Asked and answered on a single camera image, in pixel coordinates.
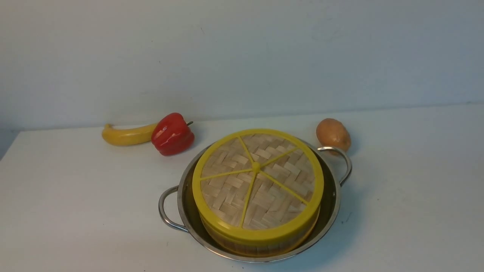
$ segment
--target table surface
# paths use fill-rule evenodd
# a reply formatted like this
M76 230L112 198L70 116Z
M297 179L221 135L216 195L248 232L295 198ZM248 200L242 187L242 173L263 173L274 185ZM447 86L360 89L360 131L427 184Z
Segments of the table surface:
M288 260L219 257L164 225L163 191L190 160L232 132L285 131L317 145L323 118L352 136L354 170L327 235ZM21 132L0 161L0 270L481 271L484 105L194 123L194 146L161 156L151 143L114 147L102 128ZM337 175L342 160L326 157ZM179 221L176 198L167 213Z

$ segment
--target woven bamboo lid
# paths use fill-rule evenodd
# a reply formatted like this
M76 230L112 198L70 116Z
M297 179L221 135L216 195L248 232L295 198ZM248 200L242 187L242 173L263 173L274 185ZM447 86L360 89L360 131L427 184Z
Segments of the woven bamboo lid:
M323 193L318 159L286 133L254 129L210 146L193 175L201 216L234 242L294 234L315 214Z

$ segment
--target bamboo steamer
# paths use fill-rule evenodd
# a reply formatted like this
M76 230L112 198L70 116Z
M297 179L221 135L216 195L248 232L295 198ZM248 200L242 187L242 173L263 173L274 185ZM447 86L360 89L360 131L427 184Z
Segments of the bamboo steamer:
M311 149L276 130L252 129L211 145L194 170L201 221L223 248L247 257L289 252L311 233L324 179Z

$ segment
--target yellow plastic spoke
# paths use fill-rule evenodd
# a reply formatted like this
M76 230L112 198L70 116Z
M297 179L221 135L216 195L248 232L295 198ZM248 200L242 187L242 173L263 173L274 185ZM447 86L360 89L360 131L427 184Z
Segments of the yellow plastic spoke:
M293 148L293 149L291 149L291 150L289 150L289 151L287 151L287 152L282 153L282 154L281 154L281 155L279 155L279 156L275 156L274 158L272 158L272 159L270 159L270 160L268 160L268 161L264 162L264 163L263 163L263 164L262 164L260 167L268 166L269 164L271 164L271 163L273 163L273 162L277 161L278 159L280 159L280 158L282 158L282 157L284 157L284 156L286 156L286 155L288 155L288 154L290 154L290 153L293 153L293 152L294 152L294 151L296 151L297 149L299 149L299 148Z
M218 177L222 177L222 176L228 176L228 175L232 175L232 174L240 174L240 173L245 173L245 172L250 172L250 171L252 171L252 168L251 169L244 169L244 170L236 170L236 171L232 171L232 172L220 173L220 174L216 174L216 175L213 175L213 176L200 178L200 180L204 181L204 180L208 180L208 179L218 178Z
M245 153L247 153L247 156L249 156L249 161L251 163L254 163L254 159L252 158L252 155L250 154L249 150L247 149L247 146L245 145L245 143L242 141L242 138L240 136L238 136L237 138L239 138L239 141L243 147L243 149L245 150Z
M284 190L286 190L288 193L290 193L291 195L293 195L295 198L299 199L302 203L304 203L305 205L308 204L308 202L302 198L300 195L298 195L297 193L295 193L293 190L291 190L290 188L286 187L284 184L278 182L275 178L271 177L269 174L267 174L266 172L264 171L261 171L260 172L262 175L266 176L269 180L271 180L272 182L274 182L275 184L279 185L281 188L283 188Z
M243 206L242 217L241 217L241 222L239 224L239 227L242 227L243 225L243 221L245 219L245 213L247 212L247 207L249 206L250 194L252 193L252 188L254 187L256 177L257 177L257 173L255 173L254 176L252 177L252 180L250 181L249 189L247 190L247 194L245 195L245 204Z

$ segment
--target yellow center knob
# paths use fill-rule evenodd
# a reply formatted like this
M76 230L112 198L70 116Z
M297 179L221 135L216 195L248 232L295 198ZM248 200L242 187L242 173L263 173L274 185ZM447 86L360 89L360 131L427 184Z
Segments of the yellow center knob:
M252 171L254 171L255 173L259 173L260 172L260 163L253 162L252 163Z

